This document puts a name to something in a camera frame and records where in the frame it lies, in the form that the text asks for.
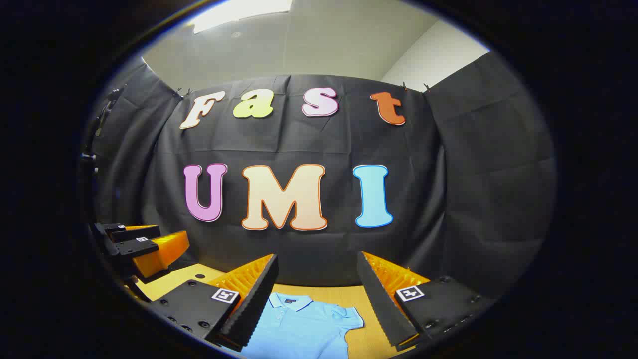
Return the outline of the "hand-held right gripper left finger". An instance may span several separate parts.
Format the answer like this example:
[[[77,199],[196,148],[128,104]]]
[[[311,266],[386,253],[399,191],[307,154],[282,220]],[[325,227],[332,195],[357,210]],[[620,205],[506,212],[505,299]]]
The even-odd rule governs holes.
[[[278,273],[277,255],[265,255],[207,283],[189,279],[150,302],[150,308],[192,336],[240,352]]]

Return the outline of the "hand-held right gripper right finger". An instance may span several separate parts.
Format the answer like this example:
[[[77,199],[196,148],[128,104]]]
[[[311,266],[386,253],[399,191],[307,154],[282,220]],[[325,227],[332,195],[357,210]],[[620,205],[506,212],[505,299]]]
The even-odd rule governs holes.
[[[364,251],[357,254],[357,272],[381,329],[398,350],[439,345],[493,305],[453,277],[426,279]]]

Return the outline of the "light blue T-shirt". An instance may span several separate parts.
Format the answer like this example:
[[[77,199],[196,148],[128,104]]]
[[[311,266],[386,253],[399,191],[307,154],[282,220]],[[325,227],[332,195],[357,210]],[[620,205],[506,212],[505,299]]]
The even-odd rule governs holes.
[[[247,359],[348,359],[345,336],[364,325],[355,307],[273,292],[239,354]]]

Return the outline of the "dark metal stand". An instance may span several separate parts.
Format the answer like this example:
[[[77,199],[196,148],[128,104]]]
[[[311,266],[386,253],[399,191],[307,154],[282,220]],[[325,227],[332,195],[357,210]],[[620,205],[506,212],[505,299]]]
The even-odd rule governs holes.
[[[97,156],[94,154],[92,150],[93,142],[94,142],[94,139],[97,136],[99,136],[100,132],[102,131],[102,127],[106,119],[110,115],[110,112],[112,111],[112,108],[118,101],[119,97],[125,90],[125,87],[126,87],[126,84],[121,88],[112,90],[106,96],[105,103],[103,104],[103,106],[98,107],[99,111],[96,114],[96,116],[94,116],[88,122],[87,129],[83,136],[82,151],[80,155],[81,169],[82,169],[82,172],[85,174],[92,175],[98,172],[95,166]]]

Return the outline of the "black backdrop cloth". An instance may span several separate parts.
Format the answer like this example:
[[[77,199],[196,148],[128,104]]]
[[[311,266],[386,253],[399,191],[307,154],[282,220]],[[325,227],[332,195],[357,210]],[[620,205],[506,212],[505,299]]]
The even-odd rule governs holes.
[[[185,230],[183,266],[276,254],[281,284],[350,286],[365,251],[499,296],[551,222],[551,135],[491,52],[423,93],[278,75],[180,97],[142,60],[111,87],[89,148],[96,219]]]

